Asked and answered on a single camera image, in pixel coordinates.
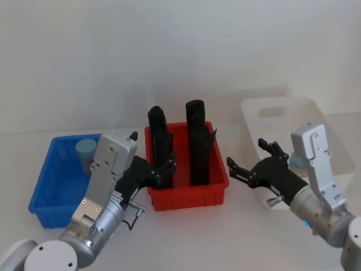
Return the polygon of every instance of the black wire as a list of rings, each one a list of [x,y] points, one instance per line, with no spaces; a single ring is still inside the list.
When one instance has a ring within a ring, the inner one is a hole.
[[[130,223],[126,220],[122,220],[122,222],[124,222],[126,225],[128,225],[128,229],[132,230],[136,221],[138,220],[138,216],[135,217],[135,219],[133,220],[132,224],[130,225]]]

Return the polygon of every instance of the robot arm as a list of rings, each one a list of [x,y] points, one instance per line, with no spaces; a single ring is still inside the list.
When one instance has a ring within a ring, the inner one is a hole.
[[[268,144],[262,138],[258,145],[271,157],[250,172],[227,158],[230,176],[250,188],[269,188],[277,196],[267,201],[270,207],[284,201],[314,235],[332,247],[343,248],[341,264],[346,271],[361,270],[361,218],[347,211],[346,199],[333,182],[325,126],[309,124],[291,137],[296,154],[307,164],[309,185],[288,169],[288,155],[277,142]]]
[[[124,137],[116,130],[103,134],[86,195],[59,241],[15,243],[0,258],[0,271],[77,271],[95,261],[121,222],[131,230],[146,210],[134,201],[138,190],[158,187],[177,167],[174,152],[157,169],[135,156],[137,135]],[[123,220],[128,207],[137,210],[132,225]]]

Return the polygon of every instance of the table surface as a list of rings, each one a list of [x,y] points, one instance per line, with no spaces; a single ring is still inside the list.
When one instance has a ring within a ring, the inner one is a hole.
[[[361,113],[329,115],[330,126],[341,138],[359,168]],[[232,156],[242,163],[242,131],[238,123],[213,123],[224,162]],[[145,156],[143,128],[139,156]],[[60,135],[102,133],[107,130],[0,134],[0,254],[19,239],[38,243],[57,239],[61,229],[43,229],[28,212],[41,166],[52,138]],[[361,215],[360,172],[346,192],[349,210]],[[342,270],[340,249],[312,235],[290,211],[269,211],[254,190],[230,179],[224,205],[155,212],[147,191],[137,201],[148,206],[133,231],[121,224],[94,264],[84,270]],[[133,218],[132,210],[126,217]]]

